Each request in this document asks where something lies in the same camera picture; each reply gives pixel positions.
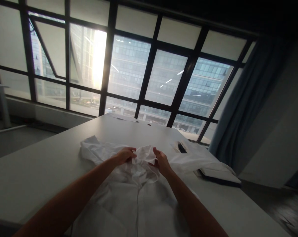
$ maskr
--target blue curtain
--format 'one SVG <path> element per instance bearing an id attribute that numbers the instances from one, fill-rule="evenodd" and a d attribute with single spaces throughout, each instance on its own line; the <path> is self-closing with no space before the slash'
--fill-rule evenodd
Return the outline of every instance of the blue curtain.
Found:
<path id="1" fill-rule="evenodd" d="M 249 161 L 236 160 L 236 154 L 277 80 L 289 46 L 288 41 L 279 38 L 257 41 L 217 124 L 209 151 L 237 174 Z"/>

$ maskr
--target white wall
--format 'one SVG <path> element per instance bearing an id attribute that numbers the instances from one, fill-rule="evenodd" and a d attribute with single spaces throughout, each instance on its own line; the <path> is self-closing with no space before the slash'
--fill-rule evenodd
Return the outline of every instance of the white wall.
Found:
<path id="1" fill-rule="evenodd" d="M 7 103 L 10 115 L 22 118 L 35 118 L 39 121 L 64 128 L 72 128 L 92 119 L 88 116 L 61 111 L 13 98 L 7 98 Z"/>
<path id="2" fill-rule="evenodd" d="M 298 170 L 298 41 L 246 135 L 238 160 L 247 158 L 239 178 L 261 185 L 280 188 Z"/>

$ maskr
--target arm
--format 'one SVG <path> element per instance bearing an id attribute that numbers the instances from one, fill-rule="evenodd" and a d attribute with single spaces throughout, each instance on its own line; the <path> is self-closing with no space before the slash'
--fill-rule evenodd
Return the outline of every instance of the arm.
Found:
<path id="1" fill-rule="evenodd" d="M 78 217 L 102 182 L 116 166 L 137 155 L 126 147 L 70 184 L 43 206 L 15 235 L 61 236 Z"/>
<path id="2" fill-rule="evenodd" d="M 172 170 L 166 155 L 155 147 L 153 151 L 157 157 L 155 167 L 167 179 L 189 225 L 191 235 L 228 237 L 212 214 Z"/>

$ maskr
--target window frame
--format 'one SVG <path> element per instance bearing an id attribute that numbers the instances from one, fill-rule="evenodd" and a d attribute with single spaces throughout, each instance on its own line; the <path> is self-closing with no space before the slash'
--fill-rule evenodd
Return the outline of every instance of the window frame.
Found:
<path id="1" fill-rule="evenodd" d="M 257 40 L 257 36 L 255 34 L 251 34 L 251 33 L 244 33 L 244 32 L 239 32 L 236 30 L 230 30 L 228 28 L 221 28 L 221 27 L 217 27 L 214 25 L 209 25 L 207 23 L 199 21 L 198 19 L 193 20 L 189 17 L 182 16 L 182 15 L 179 15 L 176 13 L 170 13 L 170 12 L 167 12 L 167 11 L 164 11 L 161 9 L 154 9 L 152 7 L 150 7 L 150 8 L 143 7 L 143 6 L 138 5 L 137 3 L 115 1 L 115 0 L 110 0 L 109 2 L 110 2 L 110 7 L 109 7 L 108 25 L 103 26 L 103 25 L 98 25 L 95 23 L 91 23 L 91 22 L 87 22 L 84 20 L 80 20 L 80 19 L 71 17 L 70 16 L 70 0 L 65 0 L 65 15 L 61 15 L 61 14 L 49 12 L 46 10 L 30 7 L 26 4 L 26 0 L 19 0 L 19 3 L 13 3 L 13 2 L 9 2 L 9 1 L 0 1 L 0 5 L 9 7 L 9 8 L 14 8 L 14 9 L 17 9 L 20 11 L 22 33 L 23 33 L 23 38 L 24 38 L 24 46 L 25 46 L 25 54 L 26 54 L 27 72 L 24 72 L 21 70 L 16 70 L 16 69 L 9 68 L 9 67 L 5 67 L 2 65 L 0 65 L 0 69 L 28 76 L 31 101 L 38 103 L 38 104 L 42 104 L 42 103 L 37 101 L 35 78 L 46 80 L 46 81 L 57 83 L 57 84 L 61 84 L 61 85 L 65 85 L 66 86 L 66 109 L 65 110 L 71 111 L 74 113 L 78 113 L 78 112 L 70 110 L 70 88 L 77 88 L 77 89 L 81 89 L 84 91 L 100 94 L 101 98 L 100 98 L 99 116 L 101 116 L 105 113 L 105 105 L 106 105 L 107 97 L 113 97 L 116 99 L 121 99 L 121 100 L 125 100 L 128 102 L 136 103 L 137 104 L 136 112 L 135 112 L 136 119 L 138 118 L 141 105 L 171 112 L 170 118 L 167 123 L 167 127 L 172 127 L 177 114 L 204 120 L 204 121 L 206 121 L 206 123 L 199 135 L 199 138 L 197 141 L 194 141 L 194 142 L 201 143 L 201 140 L 202 140 L 206 130 L 208 129 L 209 124 L 210 123 L 218 123 L 218 120 L 215 120 L 213 117 L 214 117 L 223 97 L 225 96 L 225 93 L 227 92 L 232 80 L 234 79 L 236 72 L 238 71 L 239 68 L 243 68 L 245 66 L 245 63 L 243 63 L 242 61 L 243 61 L 245 55 L 247 54 L 251 44 Z M 140 36 L 140 35 L 136 35 L 133 33 L 115 29 L 118 5 L 122 5 L 122 6 L 130 7 L 130 8 L 136 9 L 136 10 L 141 10 L 141 11 L 145 11 L 148 13 L 156 14 L 158 17 L 157 17 L 157 22 L 156 22 L 153 37 L 148 38 L 148 37 L 144 37 L 144 36 Z M 52 17 L 52 18 L 64 21 L 64 23 L 60 22 L 60 21 L 53 20 L 53 19 L 42 18 L 40 16 L 34 16 L 33 14 L 29 14 L 29 12 L 44 15 L 47 17 Z M 202 28 L 201 28 L 197 43 L 195 45 L 195 48 L 189 49 L 189 48 L 184 48 L 181 46 L 173 45 L 170 43 L 158 41 L 157 38 L 158 38 L 159 29 L 160 29 L 160 25 L 161 25 L 161 21 L 162 21 L 163 17 L 171 18 L 174 20 L 179 20 L 179 21 L 189 23 L 189 24 L 194 24 L 196 26 L 201 26 Z M 31 44 L 31 32 L 30 32 L 30 28 L 29 28 L 30 21 L 31 22 L 39 21 L 39 22 L 43 22 L 45 24 L 50 24 L 53 26 L 65 28 L 66 76 L 60 77 L 60 76 L 56 75 L 54 68 L 53 68 L 53 64 L 51 63 L 51 68 L 53 70 L 53 73 L 55 74 L 55 77 L 64 79 L 65 82 L 51 79 L 51 78 L 44 77 L 44 76 L 39 76 L 39 75 L 35 74 L 32 44 Z M 71 50 L 70 24 L 71 23 L 80 25 L 83 27 L 92 28 L 95 30 L 105 31 L 107 33 L 103 80 L 102 80 L 101 90 L 78 85 L 75 83 L 71 83 L 71 79 L 70 79 L 70 63 L 71 63 L 70 62 L 70 50 Z M 231 36 L 236 36 L 236 37 L 243 38 L 243 39 L 247 40 L 238 60 L 235 61 L 235 60 L 226 59 L 226 58 L 222 58 L 219 56 L 201 52 L 201 49 L 203 47 L 204 41 L 206 39 L 206 36 L 207 36 L 207 33 L 209 30 L 228 34 Z M 143 78 L 140 95 L 139 95 L 138 99 L 132 99 L 132 98 L 116 95 L 113 93 L 109 93 L 107 91 L 108 81 L 109 81 L 109 72 L 110 72 L 109 65 L 111 63 L 111 57 L 112 57 L 113 50 L 116 50 L 115 48 L 113 48 L 113 42 L 114 42 L 115 35 L 120 35 L 123 37 L 131 38 L 133 40 L 143 41 L 143 42 L 151 44 L 150 51 L 149 51 L 149 57 L 148 57 L 148 61 L 147 61 L 147 66 L 145 69 L 144 78 Z M 184 67 L 184 72 L 182 73 L 178 88 L 175 92 L 175 96 L 174 96 L 172 105 L 170 105 L 170 106 L 164 105 L 161 103 L 157 103 L 157 102 L 148 101 L 145 99 L 145 95 L 146 95 L 146 91 L 148 88 L 148 83 L 149 83 L 149 79 L 150 79 L 150 75 L 151 75 L 151 71 L 152 71 L 152 67 L 153 67 L 153 63 L 155 60 L 157 50 L 166 51 L 169 53 L 185 56 L 188 58 L 186 65 Z M 193 70 L 195 68 L 198 58 L 200 58 L 200 57 L 207 59 L 207 60 L 215 61 L 216 63 L 219 63 L 219 64 L 223 63 L 223 64 L 228 64 L 228 65 L 233 66 L 233 69 L 232 69 L 225 85 L 223 86 L 223 88 L 218 96 L 218 99 L 216 100 L 214 107 L 212 108 L 212 111 L 208 117 L 199 116 L 199 115 L 195 115 L 195 114 L 191 114 L 191 113 L 179 110 L 182 99 L 185 94 L 185 91 L 186 91 L 189 81 L 191 79 Z M 211 65 L 211 67 L 216 68 L 219 64 Z M 51 105 L 46 105 L 46 106 L 60 109 L 59 107 L 54 107 Z"/>

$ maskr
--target hand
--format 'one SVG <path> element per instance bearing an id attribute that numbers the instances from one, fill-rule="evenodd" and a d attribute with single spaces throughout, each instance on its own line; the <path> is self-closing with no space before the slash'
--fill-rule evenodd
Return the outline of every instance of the hand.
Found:
<path id="1" fill-rule="evenodd" d="M 149 163 L 151 166 L 157 167 L 160 173 L 166 177 L 166 175 L 170 174 L 173 170 L 169 164 L 169 161 L 166 155 L 162 152 L 157 150 L 157 148 L 153 148 L 153 153 L 156 155 L 155 164 Z"/>
<path id="2" fill-rule="evenodd" d="M 135 150 L 136 150 L 136 148 L 133 148 L 133 147 L 124 147 L 116 155 L 111 157 L 111 159 L 115 161 L 115 164 L 117 166 L 122 165 L 125 162 L 131 160 L 132 158 L 137 157 L 137 155 L 135 153 L 133 153 L 133 151 L 135 151 Z"/>

